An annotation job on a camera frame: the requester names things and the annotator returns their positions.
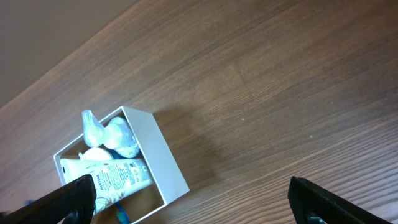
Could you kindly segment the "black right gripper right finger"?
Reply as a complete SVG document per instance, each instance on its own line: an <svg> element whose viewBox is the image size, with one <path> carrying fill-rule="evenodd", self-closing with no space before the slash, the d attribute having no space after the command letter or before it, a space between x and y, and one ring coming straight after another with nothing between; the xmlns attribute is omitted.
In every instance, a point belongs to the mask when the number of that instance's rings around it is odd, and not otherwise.
<svg viewBox="0 0 398 224"><path fill-rule="evenodd" d="M303 177L291 178L288 200L297 223L389 224Z"/></svg>

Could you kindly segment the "white lidded blue jar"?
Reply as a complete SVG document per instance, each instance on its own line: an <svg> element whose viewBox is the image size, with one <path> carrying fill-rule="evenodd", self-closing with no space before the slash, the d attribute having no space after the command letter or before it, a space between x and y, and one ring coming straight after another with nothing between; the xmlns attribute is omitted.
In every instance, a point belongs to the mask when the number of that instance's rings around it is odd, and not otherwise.
<svg viewBox="0 0 398 224"><path fill-rule="evenodd" d="M113 160L113 155L105 149L99 147L92 147L85 152L79 152L78 156L80 160L91 160L91 161L110 161Z"/></svg>

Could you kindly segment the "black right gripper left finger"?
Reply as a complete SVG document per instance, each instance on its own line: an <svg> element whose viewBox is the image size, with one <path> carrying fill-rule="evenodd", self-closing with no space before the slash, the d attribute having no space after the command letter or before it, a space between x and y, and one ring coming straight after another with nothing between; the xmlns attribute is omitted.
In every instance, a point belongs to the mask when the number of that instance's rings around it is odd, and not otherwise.
<svg viewBox="0 0 398 224"><path fill-rule="evenodd" d="M1 217L1 223L90 223L95 200L93 178L87 174Z"/></svg>

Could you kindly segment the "white squeeze tube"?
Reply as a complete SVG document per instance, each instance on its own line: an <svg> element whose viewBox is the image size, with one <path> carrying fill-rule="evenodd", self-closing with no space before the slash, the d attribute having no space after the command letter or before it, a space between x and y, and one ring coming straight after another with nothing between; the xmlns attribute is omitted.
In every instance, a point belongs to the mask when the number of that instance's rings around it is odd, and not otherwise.
<svg viewBox="0 0 398 224"><path fill-rule="evenodd" d="M83 175L92 176L96 190L95 215L154 183L143 159L61 159L60 163L66 183Z"/></svg>

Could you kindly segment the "blue white toothbrush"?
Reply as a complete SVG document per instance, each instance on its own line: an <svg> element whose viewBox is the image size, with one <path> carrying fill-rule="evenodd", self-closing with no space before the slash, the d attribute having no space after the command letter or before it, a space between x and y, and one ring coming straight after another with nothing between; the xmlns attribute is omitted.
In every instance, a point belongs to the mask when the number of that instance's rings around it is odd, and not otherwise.
<svg viewBox="0 0 398 224"><path fill-rule="evenodd" d="M117 212L116 216L117 216L120 224L130 224L131 222L130 222L130 219L128 217L128 214L125 212L125 210L123 209L122 205L119 202L116 202L114 205L118 209L118 212Z"/></svg>

